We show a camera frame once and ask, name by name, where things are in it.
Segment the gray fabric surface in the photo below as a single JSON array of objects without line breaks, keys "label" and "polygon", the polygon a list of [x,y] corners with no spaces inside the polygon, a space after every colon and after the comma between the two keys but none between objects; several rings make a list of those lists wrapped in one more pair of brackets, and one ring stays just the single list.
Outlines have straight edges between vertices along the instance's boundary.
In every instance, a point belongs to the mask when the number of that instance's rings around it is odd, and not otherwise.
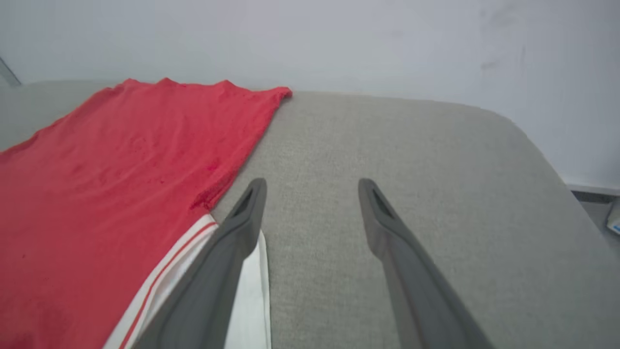
[{"label": "gray fabric surface", "polygon": [[[107,85],[72,84],[0,90],[2,148]],[[398,347],[381,264],[366,246],[356,189],[363,176],[379,184],[498,348],[620,346],[620,261],[503,117],[439,102],[296,92],[215,218],[260,176],[268,183],[263,230],[276,349]]]}]

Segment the white trim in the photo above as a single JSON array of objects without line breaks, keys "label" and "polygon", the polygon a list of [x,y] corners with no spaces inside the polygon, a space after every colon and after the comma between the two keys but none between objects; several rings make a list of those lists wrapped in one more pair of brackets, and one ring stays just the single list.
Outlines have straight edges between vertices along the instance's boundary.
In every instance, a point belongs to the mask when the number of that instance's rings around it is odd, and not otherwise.
[{"label": "white trim", "polygon": [[[138,315],[138,312],[140,311],[140,307],[142,306],[142,303],[144,302],[144,299],[146,298],[149,288],[151,288],[151,285],[153,284],[153,282],[155,282],[155,279],[157,278],[159,273],[163,271],[162,275],[157,280],[157,284],[153,287],[153,291],[155,291],[157,287],[159,287],[159,285],[161,284],[161,280],[165,278],[165,275],[174,267],[174,265],[188,251],[192,250],[192,247],[196,246],[196,244],[198,243],[205,243],[208,240],[207,238],[210,237],[211,234],[217,228],[217,224],[214,224],[210,228],[205,229],[205,231],[203,231],[199,236],[197,236],[186,247],[183,253],[179,253],[179,255],[176,256],[174,261],[170,263],[170,265],[168,266],[168,268],[166,268],[166,270],[163,270],[166,264],[168,264],[168,262],[171,261],[172,257],[183,247],[183,245],[185,245],[196,233],[198,233],[200,229],[204,228],[210,223],[215,223],[215,220],[212,218],[211,215],[207,214],[207,215],[202,216],[200,219],[196,221],[196,223],[192,225],[192,227],[190,227],[177,240],[177,242],[172,246],[172,248],[168,251],[168,253],[166,253],[164,258],[162,258],[162,260],[157,264],[157,266],[155,267],[155,269],[153,269],[151,274],[146,278],[146,280],[144,280],[144,283],[142,284],[142,286],[136,293],[136,296],[133,298],[130,305],[127,307],[127,310],[123,314],[123,317],[121,317],[117,326],[112,331],[112,334],[110,334],[108,340],[106,341],[104,345],[104,349],[120,348],[120,345],[123,343],[123,340],[125,339],[127,331],[129,331],[129,329],[131,328],[131,325],[134,319],[136,318],[136,316]],[[131,333],[131,337],[129,338],[129,341],[127,342],[125,346],[126,348],[131,348],[131,346],[133,345],[133,342],[136,340],[136,337],[138,336],[138,333],[140,332],[139,330],[142,328],[142,324],[144,322],[146,314],[149,313],[149,306],[151,302],[153,301],[153,296],[155,293],[156,292],[152,292],[149,295],[149,298],[146,300],[146,305],[142,313],[140,314],[138,323],[136,324],[136,326],[134,327]]]},{"label": "white trim", "polygon": [[267,349],[271,349],[271,295],[269,294],[269,267],[267,262],[267,242],[265,241],[265,234],[260,231],[259,235],[259,248],[260,248],[260,273],[261,286],[263,289],[263,303],[265,309],[265,334],[267,336]]}]

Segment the red t-shirt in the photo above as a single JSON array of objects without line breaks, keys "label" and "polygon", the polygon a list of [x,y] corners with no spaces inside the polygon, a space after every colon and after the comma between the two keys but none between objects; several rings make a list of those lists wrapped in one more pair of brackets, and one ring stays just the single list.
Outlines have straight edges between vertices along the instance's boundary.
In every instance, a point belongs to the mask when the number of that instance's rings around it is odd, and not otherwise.
[{"label": "red t-shirt", "polygon": [[0,347],[102,347],[290,95],[127,80],[0,153]]}]

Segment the gray table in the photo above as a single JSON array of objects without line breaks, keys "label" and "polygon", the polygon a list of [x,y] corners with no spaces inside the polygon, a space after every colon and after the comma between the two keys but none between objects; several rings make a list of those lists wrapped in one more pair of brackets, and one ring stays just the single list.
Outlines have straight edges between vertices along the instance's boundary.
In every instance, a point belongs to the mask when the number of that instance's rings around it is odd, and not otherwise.
[{"label": "gray table", "polygon": [[[0,148],[105,82],[0,90]],[[498,348],[620,347],[620,261],[525,134],[457,104],[296,92],[213,212],[268,182],[274,348],[395,348],[357,181],[373,178]]]}]

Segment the white stripe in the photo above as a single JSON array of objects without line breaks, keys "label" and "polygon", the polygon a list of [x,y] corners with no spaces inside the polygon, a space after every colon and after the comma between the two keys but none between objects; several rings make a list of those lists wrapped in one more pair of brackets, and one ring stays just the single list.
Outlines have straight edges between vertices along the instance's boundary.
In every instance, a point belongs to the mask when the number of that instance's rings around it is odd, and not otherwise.
[{"label": "white stripe", "polygon": [[269,280],[265,236],[243,261],[224,349],[271,349]]},{"label": "white stripe", "polygon": [[[157,264],[155,269],[153,269],[151,274],[146,278],[146,280],[140,287],[140,290],[138,290],[136,296],[133,298],[129,307],[123,314],[123,317],[120,319],[117,326],[112,331],[112,334],[110,334],[108,340],[104,345],[104,349],[118,349],[120,347],[120,345],[123,343],[123,340],[125,339],[127,331],[129,331],[131,324],[138,315],[138,311],[140,311],[140,307],[142,306],[142,303],[146,298],[149,288],[151,287],[153,282],[155,282],[155,278],[157,278],[157,275],[164,269],[166,264],[168,264],[168,262],[172,259],[175,253],[177,253],[183,247],[183,245],[185,245],[191,239],[192,236],[194,236],[200,229],[204,228],[206,225],[212,222],[215,222],[215,220],[212,218],[211,215],[207,214],[202,216],[177,240],[174,246],[172,246],[172,248],[164,256],[164,258],[162,258],[162,260]],[[186,254],[187,251],[191,250],[191,248],[189,247],[193,247],[198,243],[205,243],[208,240],[206,237],[210,237],[213,231],[215,231],[215,228],[217,228],[217,225],[213,225],[209,229],[205,229],[205,231],[202,232],[199,236],[197,236],[194,241],[192,241],[187,246],[188,248],[186,248],[183,253],[179,253],[179,255],[175,258],[174,262],[171,263],[168,268],[166,268],[166,270],[164,270],[162,275],[159,277],[157,284],[153,287],[153,291],[149,295],[149,299],[147,299],[147,304],[145,305],[140,315],[140,319],[136,324],[136,327],[134,328],[134,331],[131,334],[129,341],[127,342],[126,348],[131,348],[133,342],[136,340],[136,337],[140,332],[139,329],[141,328],[142,322],[144,322],[146,314],[149,313],[149,305],[153,300],[153,295],[156,293],[155,290],[157,289],[158,285],[161,284],[161,281],[165,278],[165,274],[168,273],[170,269],[172,269],[172,267]]]}]

